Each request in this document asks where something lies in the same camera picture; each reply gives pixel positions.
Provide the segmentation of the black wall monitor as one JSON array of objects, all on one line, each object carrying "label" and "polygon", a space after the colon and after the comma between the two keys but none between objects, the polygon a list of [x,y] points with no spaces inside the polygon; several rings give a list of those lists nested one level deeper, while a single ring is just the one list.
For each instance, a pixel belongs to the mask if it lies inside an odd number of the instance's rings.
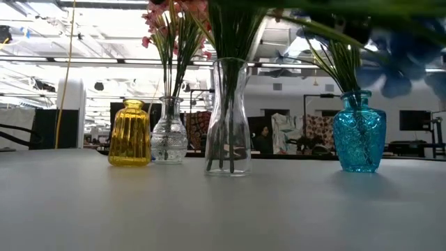
[{"label": "black wall monitor", "polygon": [[422,110],[400,110],[399,129],[401,131],[430,131],[431,113]]}]

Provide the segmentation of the blue textured glass vase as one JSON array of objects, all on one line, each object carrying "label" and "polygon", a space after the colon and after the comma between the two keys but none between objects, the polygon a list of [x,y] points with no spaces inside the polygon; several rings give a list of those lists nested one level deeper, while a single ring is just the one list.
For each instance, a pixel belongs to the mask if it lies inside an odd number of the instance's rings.
[{"label": "blue textured glass vase", "polygon": [[345,172],[374,173],[385,148],[387,117],[369,106],[371,92],[343,93],[344,108],[333,118],[334,146]]}]

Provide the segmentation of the yellow ribbed glass vase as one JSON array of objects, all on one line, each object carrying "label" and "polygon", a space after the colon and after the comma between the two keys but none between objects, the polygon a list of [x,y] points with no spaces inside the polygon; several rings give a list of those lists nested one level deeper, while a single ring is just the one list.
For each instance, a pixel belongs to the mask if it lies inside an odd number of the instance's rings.
[{"label": "yellow ribbed glass vase", "polygon": [[151,161],[149,115],[143,101],[123,104],[114,119],[108,161],[116,167],[144,167]]}]

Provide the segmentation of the white teal patterned cloth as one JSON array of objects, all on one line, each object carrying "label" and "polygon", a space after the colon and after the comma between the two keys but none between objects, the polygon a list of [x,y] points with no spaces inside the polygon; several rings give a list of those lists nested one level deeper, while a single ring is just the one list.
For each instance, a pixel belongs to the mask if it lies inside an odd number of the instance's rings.
[{"label": "white teal patterned cloth", "polygon": [[273,153],[295,155],[298,147],[286,141],[302,137],[302,116],[299,114],[296,116],[285,116],[276,113],[271,116],[271,122]]}]

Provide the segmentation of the pink floral patterned cloth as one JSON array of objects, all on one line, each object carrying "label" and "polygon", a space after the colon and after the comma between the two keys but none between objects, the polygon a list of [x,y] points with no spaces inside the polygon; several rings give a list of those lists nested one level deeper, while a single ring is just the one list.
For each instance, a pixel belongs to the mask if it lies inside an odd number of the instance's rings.
[{"label": "pink floral patterned cloth", "polygon": [[329,149],[335,146],[333,138],[333,117],[307,114],[304,119],[303,135],[309,139],[321,139]]}]

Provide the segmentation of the red artificial flower bunch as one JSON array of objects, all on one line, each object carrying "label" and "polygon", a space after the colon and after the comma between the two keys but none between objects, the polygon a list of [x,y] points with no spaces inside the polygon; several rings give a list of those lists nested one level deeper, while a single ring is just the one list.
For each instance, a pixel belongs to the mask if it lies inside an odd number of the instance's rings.
[{"label": "red artificial flower bunch", "polygon": [[220,167],[229,161],[229,171],[235,172],[235,129],[234,116],[240,115],[242,107],[236,100],[237,88],[245,82],[246,59],[257,30],[268,10],[256,6],[229,6],[212,0],[209,3],[209,18],[215,39],[217,61],[214,63],[217,74],[222,120],[218,133],[221,139],[220,152],[228,146],[228,155],[219,157]]},{"label": "red artificial flower bunch", "polygon": [[228,7],[218,4],[217,0],[208,2],[210,24],[214,37],[217,60],[214,63],[214,73],[217,74],[217,87],[220,102],[220,121],[218,134],[220,136],[220,163],[229,162],[229,173],[235,172],[235,153],[233,136],[233,108],[235,102],[238,75],[244,61],[236,57],[236,32],[239,20],[231,14]]},{"label": "red artificial flower bunch", "polygon": [[205,150],[209,175],[246,176],[251,172],[251,138],[244,103],[247,59],[267,11],[226,0],[208,1],[217,52],[213,64],[215,99]]}]

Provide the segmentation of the dark red patterned cloth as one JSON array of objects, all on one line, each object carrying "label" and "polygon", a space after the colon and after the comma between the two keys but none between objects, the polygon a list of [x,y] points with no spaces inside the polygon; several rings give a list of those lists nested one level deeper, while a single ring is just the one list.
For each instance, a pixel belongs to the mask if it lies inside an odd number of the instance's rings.
[{"label": "dark red patterned cloth", "polygon": [[201,149],[201,136],[207,134],[210,118],[208,111],[186,114],[187,138],[192,149]]}]

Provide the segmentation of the black metal stand frame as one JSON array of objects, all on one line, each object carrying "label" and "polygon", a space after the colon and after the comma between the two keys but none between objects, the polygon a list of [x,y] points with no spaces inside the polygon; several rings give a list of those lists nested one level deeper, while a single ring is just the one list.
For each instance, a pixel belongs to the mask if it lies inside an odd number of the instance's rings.
[{"label": "black metal stand frame", "polygon": [[211,112],[214,105],[214,89],[191,89],[189,114],[192,112]]},{"label": "black metal stand frame", "polygon": [[340,95],[335,95],[332,93],[322,93],[322,94],[304,94],[303,95],[303,118],[305,119],[307,116],[307,101],[308,97],[316,97],[316,98],[339,98]]}]

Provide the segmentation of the person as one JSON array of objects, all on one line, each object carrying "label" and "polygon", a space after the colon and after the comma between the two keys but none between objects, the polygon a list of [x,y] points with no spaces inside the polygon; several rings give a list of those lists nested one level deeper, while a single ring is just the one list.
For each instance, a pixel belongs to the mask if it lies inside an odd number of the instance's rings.
[{"label": "person", "polygon": [[254,148],[261,154],[273,154],[272,140],[269,138],[269,129],[266,125],[260,125],[254,131]]}]

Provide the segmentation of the tall clear glass vase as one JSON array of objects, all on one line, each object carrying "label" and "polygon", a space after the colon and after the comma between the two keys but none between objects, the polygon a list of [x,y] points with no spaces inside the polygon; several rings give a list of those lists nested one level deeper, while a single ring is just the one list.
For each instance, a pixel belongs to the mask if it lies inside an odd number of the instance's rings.
[{"label": "tall clear glass vase", "polygon": [[245,113],[247,63],[222,58],[213,64],[215,97],[206,135],[205,172],[246,176],[251,170],[251,137]]}]

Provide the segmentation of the black partition panel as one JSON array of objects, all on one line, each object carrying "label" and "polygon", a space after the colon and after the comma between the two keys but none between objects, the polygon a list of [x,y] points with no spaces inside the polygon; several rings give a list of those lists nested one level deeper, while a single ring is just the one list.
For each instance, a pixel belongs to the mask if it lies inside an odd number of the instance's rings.
[{"label": "black partition panel", "polygon": [[[30,146],[29,150],[53,149],[59,111],[57,109],[37,109],[32,130],[37,132],[42,141],[39,145]],[[77,133],[79,128],[79,111],[65,109],[62,111],[61,125],[59,127],[60,149],[77,148]]]}]

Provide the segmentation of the small clear textured glass vase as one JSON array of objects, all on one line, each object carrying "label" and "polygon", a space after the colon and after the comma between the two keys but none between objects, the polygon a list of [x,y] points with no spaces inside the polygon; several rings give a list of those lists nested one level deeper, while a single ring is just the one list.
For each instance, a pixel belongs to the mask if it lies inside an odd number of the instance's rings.
[{"label": "small clear textured glass vase", "polygon": [[163,96],[160,120],[151,133],[151,154],[157,164],[180,164],[187,153],[187,131],[180,119],[182,98]]}]

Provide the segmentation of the black background desk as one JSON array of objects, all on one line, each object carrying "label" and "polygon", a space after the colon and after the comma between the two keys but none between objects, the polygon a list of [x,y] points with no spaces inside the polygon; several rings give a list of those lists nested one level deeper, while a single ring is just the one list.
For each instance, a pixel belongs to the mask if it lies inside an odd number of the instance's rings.
[{"label": "black background desk", "polygon": [[385,152],[396,156],[425,158],[425,149],[431,149],[434,158],[446,156],[445,143],[427,143],[422,140],[393,141],[387,144]]}]

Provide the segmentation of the white fabric panel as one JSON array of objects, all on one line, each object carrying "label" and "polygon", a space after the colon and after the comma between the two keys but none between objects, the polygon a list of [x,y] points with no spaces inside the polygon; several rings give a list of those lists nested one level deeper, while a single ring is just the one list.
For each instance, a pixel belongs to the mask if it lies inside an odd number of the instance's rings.
[{"label": "white fabric panel", "polygon": [[[17,126],[26,129],[32,129],[34,117],[36,115],[35,109],[28,108],[11,108],[11,109],[0,109],[0,124],[4,124],[7,126]],[[0,132],[5,132],[9,135],[12,135],[18,139],[29,141],[31,138],[31,134],[29,132],[24,132],[17,129],[10,128],[0,128]],[[28,146],[24,146],[15,142],[10,141],[9,139],[5,139],[0,137],[0,149],[15,149],[16,151],[27,151],[29,149]]]}]

